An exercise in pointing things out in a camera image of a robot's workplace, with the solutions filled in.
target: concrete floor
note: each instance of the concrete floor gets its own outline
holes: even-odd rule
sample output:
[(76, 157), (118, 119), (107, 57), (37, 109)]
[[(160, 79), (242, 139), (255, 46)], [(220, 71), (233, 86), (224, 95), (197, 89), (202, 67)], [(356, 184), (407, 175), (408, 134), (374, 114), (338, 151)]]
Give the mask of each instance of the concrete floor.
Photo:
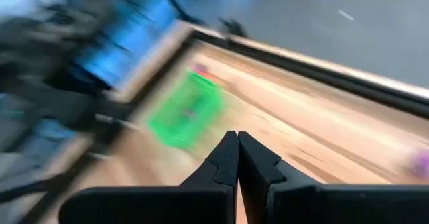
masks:
[(243, 1), (219, 9), (219, 0), (204, 0), (198, 15), (216, 25), (218, 16), (207, 13), (216, 11), (237, 19), (255, 40), (429, 87), (429, 0)]

